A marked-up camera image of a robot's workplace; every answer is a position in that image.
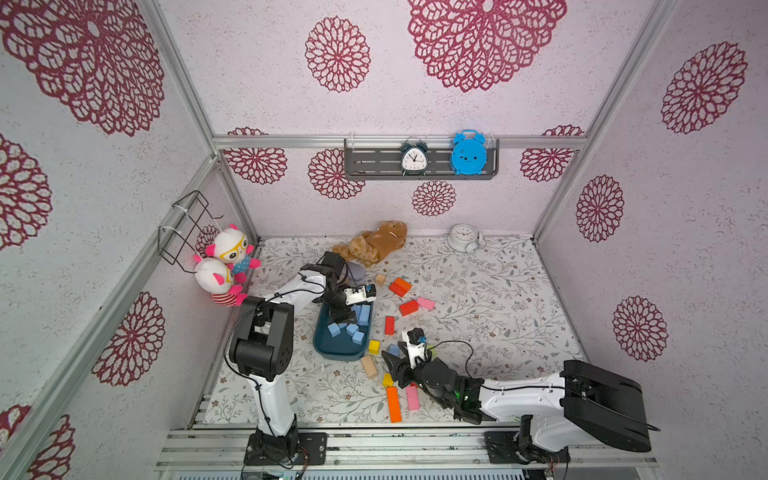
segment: alarm clock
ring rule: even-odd
[[[483,236],[472,225],[459,223],[448,233],[448,246],[457,252],[472,253],[483,243]]]
[[[464,134],[472,132],[474,137],[467,138]],[[453,138],[451,153],[451,170],[456,175],[479,175],[485,166],[488,154],[485,151],[485,137],[475,130],[464,130]]]
[[[427,170],[427,144],[406,141],[400,149],[400,170],[403,175],[422,175]]]

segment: blue tray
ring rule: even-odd
[[[359,331],[363,333],[362,345],[353,343],[352,336],[345,329],[340,335],[331,336],[328,330],[330,318],[328,317],[328,304],[323,302],[323,308],[320,309],[320,315],[317,317],[315,326],[315,338],[313,344],[315,350],[328,360],[337,360],[340,362],[354,362],[360,360],[368,351],[368,332],[373,325],[373,304],[374,302],[361,303],[361,305],[371,306],[371,315],[368,326],[361,326]]]

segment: white plush toy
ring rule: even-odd
[[[232,272],[227,265],[215,258],[194,256],[197,265],[194,267],[194,278],[203,290],[210,293],[210,298],[220,305],[239,306],[248,295],[243,292],[242,285],[233,283]]]
[[[261,266],[261,260],[251,258],[250,254],[255,247],[248,244],[245,233],[230,223],[230,228],[222,230],[211,245],[205,249],[205,254],[224,262],[232,270],[234,279],[238,283],[246,281],[245,272],[249,268]]]

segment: stuffed animal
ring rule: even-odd
[[[234,285],[232,272],[227,265],[215,258],[194,256],[197,265],[194,267],[194,278],[203,290],[210,293],[210,298],[220,305],[239,306],[248,295],[243,292],[242,285]]]
[[[403,222],[384,222],[377,231],[362,232],[349,245],[336,245],[333,251],[344,260],[358,260],[370,268],[391,252],[401,249],[406,244],[407,233],[408,227]]]
[[[206,247],[205,254],[224,262],[232,270],[235,281],[243,283],[249,268],[261,266],[261,260],[250,257],[254,248],[248,244],[245,233],[230,223],[230,227],[219,232],[214,242]]]

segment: red flower pattern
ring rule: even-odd
[[[0,134],[0,250],[36,237],[51,210],[51,188],[38,162]]]
[[[408,31],[443,86],[488,90],[510,81],[552,40],[565,0],[409,0]]]
[[[584,131],[574,125],[558,125],[544,132],[544,135],[583,134]],[[573,154],[574,151],[570,148],[529,148],[523,152],[520,171],[531,180],[549,182],[563,174]]]
[[[365,80],[371,64],[360,28],[339,17],[324,18],[304,43],[312,76],[330,91],[350,91]]]
[[[656,359],[667,347],[667,323],[647,298],[631,296],[614,312],[614,334],[621,349],[635,359]]]
[[[62,416],[45,441],[45,447],[29,466],[27,480],[61,480],[69,472],[69,462],[74,453],[74,428],[69,424],[69,415]]]
[[[235,128],[229,135],[266,135],[258,128]],[[224,151],[224,158],[232,171],[255,184],[273,184],[288,169],[286,153],[282,148],[236,148]]]
[[[132,0],[0,0],[5,50],[79,121],[108,134],[149,130],[163,68]]]
[[[197,240],[195,240],[194,243],[194,251],[201,257],[207,258],[208,255],[205,253],[205,247],[211,245],[218,234],[219,229],[214,225],[206,225],[201,228],[200,233],[197,234]]]
[[[444,214],[453,207],[454,202],[456,190],[442,180],[431,180],[419,185],[411,197],[414,210],[425,217]]]
[[[624,215],[624,192],[613,177],[600,175],[589,181],[576,203],[576,224],[591,242],[606,240]]]
[[[310,160],[310,182],[328,198],[342,200],[362,191],[364,180],[349,180],[344,171],[344,151],[339,148],[317,152]]]
[[[16,427],[29,413],[29,405],[14,405],[10,409],[0,413],[0,452],[3,445],[11,438]]]
[[[127,386],[157,360],[164,337],[163,308],[149,292],[141,292],[91,372],[101,383]]]
[[[724,41],[697,52],[667,86],[661,117],[667,128],[689,134],[713,123],[739,96],[747,63],[738,44]]]

